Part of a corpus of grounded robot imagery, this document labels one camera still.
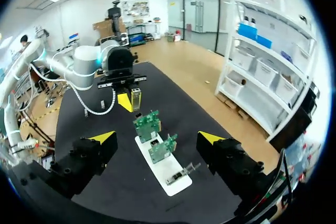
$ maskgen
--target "black work surface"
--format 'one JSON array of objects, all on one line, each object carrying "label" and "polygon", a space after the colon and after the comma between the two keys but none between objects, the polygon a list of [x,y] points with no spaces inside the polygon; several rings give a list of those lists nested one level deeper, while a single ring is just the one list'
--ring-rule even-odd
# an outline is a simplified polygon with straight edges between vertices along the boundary
[{"label": "black work surface", "polygon": [[[133,73],[145,74],[148,80],[140,83],[142,114],[158,110],[162,122],[160,135],[177,134],[173,155],[185,167],[201,162],[190,174],[193,183],[182,192],[169,197],[142,156],[134,138],[134,113],[115,102],[106,115],[85,118],[84,108],[75,93],[68,90],[62,100],[56,132],[56,160],[71,149],[79,137],[93,137],[116,131],[118,150],[101,176],[95,176],[80,195],[72,200],[105,215],[148,222],[185,221],[196,224],[218,224],[231,219],[241,199],[215,175],[213,176],[196,150],[197,132],[204,131],[221,137],[230,135],[210,117],[179,86],[150,63],[137,64]],[[93,87],[80,92],[84,103],[100,112],[100,101],[106,108],[112,100],[112,89]]]}]

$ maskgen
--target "glass wall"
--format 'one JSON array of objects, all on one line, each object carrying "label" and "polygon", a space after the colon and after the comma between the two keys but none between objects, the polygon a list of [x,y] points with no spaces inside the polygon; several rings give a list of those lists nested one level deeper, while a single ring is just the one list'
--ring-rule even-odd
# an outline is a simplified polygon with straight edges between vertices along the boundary
[{"label": "glass wall", "polygon": [[181,36],[184,36],[184,7],[183,0],[167,0],[168,2],[168,27],[170,33],[179,30]]},{"label": "glass wall", "polygon": [[[167,2],[170,33],[179,30],[184,40],[225,56],[228,30],[231,28],[229,22],[232,20],[228,19],[230,0],[167,0]],[[234,17],[234,23],[238,24],[240,18],[243,16]]]},{"label": "glass wall", "polygon": [[218,30],[218,0],[185,0],[184,39],[215,51]]}]

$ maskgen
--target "bottle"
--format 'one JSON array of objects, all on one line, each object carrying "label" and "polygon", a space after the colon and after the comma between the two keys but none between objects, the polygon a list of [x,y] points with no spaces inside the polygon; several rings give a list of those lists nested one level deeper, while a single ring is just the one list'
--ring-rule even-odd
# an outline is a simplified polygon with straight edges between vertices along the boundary
[{"label": "bottle", "polygon": [[244,17],[243,24],[244,24],[244,25],[248,25],[248,17],[247,17],[247,16]]},{"label": "bottle", "polygon": [[254,18],[251,19],[250,26],[256,28],[256,20]]}]

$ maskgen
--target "green circuit board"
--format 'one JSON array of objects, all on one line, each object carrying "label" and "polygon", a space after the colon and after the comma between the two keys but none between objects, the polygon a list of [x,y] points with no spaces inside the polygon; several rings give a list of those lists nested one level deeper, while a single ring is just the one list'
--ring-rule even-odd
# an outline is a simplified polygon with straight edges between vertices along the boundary
[{"label": "green circuit board", "polygon": [[141,143],[157,137],[158,132],[161,131],[161,121],[157,117],[158,114],[159,112],[156,110],[133,121]]},{"label": "green circuit board", "polygon": [[176,139],[177,134],[173,136],[168,135],[167,140],[163,141],[163,143],[152,145],[152,148],[150,148],[148,151],[153,164],[156,164],[166,157],[169,157],[170,154],[176,150]]}]

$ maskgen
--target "wooden floor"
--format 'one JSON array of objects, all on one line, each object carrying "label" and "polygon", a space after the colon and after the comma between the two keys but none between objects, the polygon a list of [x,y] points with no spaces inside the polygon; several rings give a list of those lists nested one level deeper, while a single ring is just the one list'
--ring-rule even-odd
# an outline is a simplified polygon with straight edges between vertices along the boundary
[{"label": "wooden floor", "polygon": [[[131,50],[138,53],[140,62],[150,61],[179,85],[232,137],[242,142],[243,148],[254,160],[263,161],[265,173],[275,168],[279,155],[265,141],[263,129],[252,119],[243,120],[236,111],[214,96],[224,57],[192,43],[167,42],[165,38]],[[45,108],[44,100],[44,94],[37,97],[31,105],[30,112],[38,125],[55,139],[59,112],[57,109],[60,107],[61,97],[50,108]],[[22,124],[21,129],[24,138],[28,132],[36,136],[26,123]]]}]

